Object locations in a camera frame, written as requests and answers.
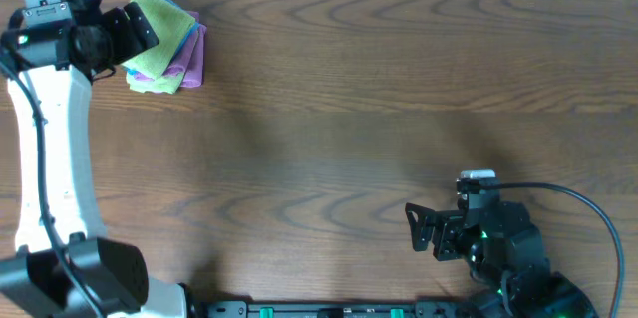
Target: wire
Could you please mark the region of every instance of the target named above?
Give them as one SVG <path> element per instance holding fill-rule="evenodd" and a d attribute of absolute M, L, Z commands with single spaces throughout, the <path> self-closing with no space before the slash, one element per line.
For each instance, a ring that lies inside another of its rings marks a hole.
<path fill-rule="evenodd" d="M 613 239 L 614 246 L 616 247 L 616 258 L 618 260 L 618 276 L 616 278 L 616 288 L 614 291 L 614 299 L 611 303 L 611 308 L 609 310 L 609 316 L 612 318 L 616 317 L 618 313 L 618 308 L 620 307 L 620 300 L 622 297 L 622 285 L 625 280 L 625 255 L 622 250 L 622 243 L 620 242 L 620 235 L 614 227 L 614 224 L 611 222 L 609 216 L 600 208 L 596 203 L 594 203 L 591 199 L 585 197 L 584 195 L 571 190 L 569 188 L 551 184 L 551 183 L 538 183 L 538 182 L 521 182 L 521 183 L 503 183 L 494 186 L 482 186 L 481 189 L 485 190 L 494 190 L 494 189 L 507 189 L 507 188 L 544 188 L 553 190 L 556 192 L 561 192 L 568 194 L 579 201 L 585 203 L 589 208 L 591 208 L 594 212 L 600 216 L 600 218 L 605 222 L 609 233 L 611 234 L 611 238 Z"/>
<path fill-rule="evenodd" d="M 31 106 L 31 110 L 33 111 L 33 121 L 36 127 L 36 145 L 38 148 L 38 201 L 40 203 L 40 220 L 42 222 L 42 225 L 44 226 L 45 231 L 47 232 L 49 241 L 51 242 L 51 248 L 54 251 L 56 258 L 60 262 L 62 270 L 67 275 L 73 286 L 80 292 L 82 298 L 84 298 L 91 309 L 95 312 L 96 316 L 98 316 L 98 318 L 106 318 L 106 315 L 100 308 L 100 305 L 89 293 L 87 284 L 73 271 L 71 264 L 69 264 L 69 262 L 67 261 L 64 248 L 62 248 L 62 246 L 58 243 L 56 231 L 53 228 L 53 217 L 51 216 L 51 212 L 49 211 L 46 189 L 44 119 L 42 117 L 42 113 L 40 112 L 38 104 L 36 103 L 36 100 L 34 99 L 29 89 L 27 89 L 18 75 L 13 70 L 11 70 L 9 66 L 2 60 L 0 60 L 0 70 L 6 73 L 9 79 L 13 80 L 20 87 L 20 90 L 22 90 L 22 93 L 24 93 L 24 96 L 27 98 L 27 101 Z"/>

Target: robotic arm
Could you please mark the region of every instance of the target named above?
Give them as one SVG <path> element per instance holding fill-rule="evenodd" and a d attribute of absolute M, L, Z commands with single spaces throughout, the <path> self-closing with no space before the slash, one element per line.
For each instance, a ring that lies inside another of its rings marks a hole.
<path fill-rule="evenodd" d="M 94 194 L 87 123 L 93 77 L 159 40 L 135 3 L 103 14 L 101 0 L 25 1 L 27 8 L 15 12 L 0 39 L 0 69 L 10 79 L 22 167 L 17 253 L 0 261 L 0 291 L 31 316 L 597 317 L 576 286 L 551 273 L 540 232 L 522 204 L 500 200 L 499 191 L 513 186 L 500 184 L 491 170 L 462 173 L 458 210 L 406 204 L 413 248 L 426 250 L 431 241 L 437 260 L 464 259 L 471 277 L 487 286 L 466 302 L 203 304 L 183 285 L 149 278 L 137 248 L 107 239 Z M 591 204 L 615 234 L 622 278 L 617 232 Z M 614 316 L 621 286 L 619 279 Z"/>

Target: green cloth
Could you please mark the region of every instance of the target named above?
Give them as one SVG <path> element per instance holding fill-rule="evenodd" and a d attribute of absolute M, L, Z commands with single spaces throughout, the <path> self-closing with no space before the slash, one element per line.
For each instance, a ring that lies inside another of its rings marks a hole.
<path fill-rule="evenodd" d="M 129 89 L 137 91 L 138 93 L 152 92 L 152 93 L 169 93 L 174 94 L 177 92 L 183 76 L 185 73 L 180 73 L 175 76 L 162 76 L 153 81 L 139 81 L 136 80 L 133 75 L 127 74 L 127 83 L 129 83 Z"/>
<path fill-rule="evenodd" d="M 183 38 L 195 25 L 195 18 L 165 0 L 131 1 L 140 5 L 149 24 L 158 35 L 159 44 L 128 59 L 122 65 L 148 78 L 159 78 L 170 64 Z"/>

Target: wood grain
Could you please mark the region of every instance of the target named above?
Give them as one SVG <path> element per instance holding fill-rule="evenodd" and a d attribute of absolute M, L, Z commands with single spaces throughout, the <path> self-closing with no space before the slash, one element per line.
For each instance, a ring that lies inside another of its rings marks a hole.
<path fill-rule="evenodd" d="M 104 0 L 103 8 L 128 0 Z M 205 84 L 175 96 L 94 86 L 94 181 L 112 238 L 204 299 L 465 296 L 462 262 L 410 247 L 407 201 L 454 206 L 454 179 L 564 184 L 613 218 L 638 315 L 637 0 L 175 0 L 201 13 Z M 21 0 L 0 0 L 0 24 Z M 19 209 L 0 89 L 0 254 Z M 571 198 L 525 202 L 553 267 L 606 316 L 615 256 Z M 3 300 L 1 316 L 21 313 Z"/>

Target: black cable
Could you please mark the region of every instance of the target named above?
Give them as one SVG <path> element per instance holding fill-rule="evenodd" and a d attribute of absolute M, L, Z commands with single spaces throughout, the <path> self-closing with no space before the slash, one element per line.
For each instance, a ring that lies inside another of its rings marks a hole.
<path fill-rule="evenodd" d="M 33 95 L 31 95 L 29 89 L 27 89 L 18 75 L 13 70 L 11 70 L 9 66 L 2 60 L 0 60 L 0 70 L 2 70 L 9 77 L 9 79 L 16 82 L 16 84 L 20 87 L 20 90 L 22 90 L 22 92 L 24 93 L 24 96 L 27 98 L 27 101 L 31 106 L 31 110 L 33 111 L 33 121 L 36 127 L 36 145 L 38 148 L 38 201 L 40 203 L 40 220 L 42 222 L 42 225 L 44 226 L 45 231 L 47 232 L 49 241 L 51 242 L 51 248 L 54 251 L 56 258 L 60 262 L 62 270 L 67 275 L 73 286 L 80 292 L 80 295 L 95 312 L 96 316 L 98 316 L 98 318 L 106 318 L 106 315 L 100 308 L 100 305 L 96 302 L 93 296 L 91 296 L 91 293 L 89 293 L 87 284 L 73 271 L 71 264 L 69 264 L 69 262 L 67 261 L 64 248 L 62 248 L 62 246 L 58 243 L 56 232 L 54 231 L 52 225 L 53 217 L 51 216 L 51 212 L 49 211 L 46 189 L 44 118 L 42 117 L 42 113 L 40 112 L 38 104 L 36 103 Z"/>
<path fill-rule="evenodd" d="M 605 222 L 609 233 L 611 234 L 611 238 L 613 239 L 614 246 L 616 247 L 616 258 L 618 259 L 618 277 L 616 278 L 616 288 L 614 291 L 614 299 L 611 303 L 611 308 L 609 310 L 609 316 L 612 318 L 616 317 L 618 313 L 618 308 L 620 308 L 620 299 L 622 297 L 622 285 L 625 280 L 625 255 L 622 250 L 622 243 L 620 242 L 620 235 L 614 227 L 614 224 L 611 222 L 609 216 L 600 208 L 596 203 L 594 203 L 591 199 L 585 197 L 584 195 L 571 190 L 569 188 L 559 186 L 557 184 L 551 183 L 538 183 L 538 182 L 522 182 L 522 183 L 503 183 L 494 186 L 482 186 L 481 189 L 484 190 L 492 190 L 492 189 L 506 189 L 506 188 L 544 188 L 553 190 L 556 192 L 561 192 L 568 194 L 579 201 L 585 203 L 589 208 L 591 208 L 594 212 L 600 216 L 600 218 Z"/>

